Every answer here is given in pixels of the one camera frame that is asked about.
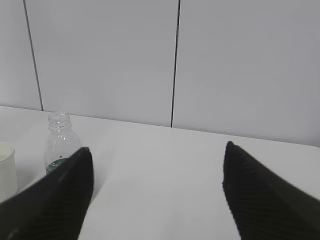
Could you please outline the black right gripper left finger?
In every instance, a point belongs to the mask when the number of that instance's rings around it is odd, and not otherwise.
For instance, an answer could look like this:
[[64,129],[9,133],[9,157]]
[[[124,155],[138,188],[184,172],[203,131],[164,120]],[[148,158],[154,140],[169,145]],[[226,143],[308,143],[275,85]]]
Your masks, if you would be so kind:
[[77,150],[54,171],[0,205],[2,240],[76,240],[94,191],[92,154]]

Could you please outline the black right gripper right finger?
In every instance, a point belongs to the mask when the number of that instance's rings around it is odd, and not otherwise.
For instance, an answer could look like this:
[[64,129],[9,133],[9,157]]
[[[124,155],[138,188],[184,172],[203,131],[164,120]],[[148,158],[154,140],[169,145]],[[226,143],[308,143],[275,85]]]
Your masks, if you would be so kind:
[[242,240],[318,240],[320,201],[229,141],[224,195]]

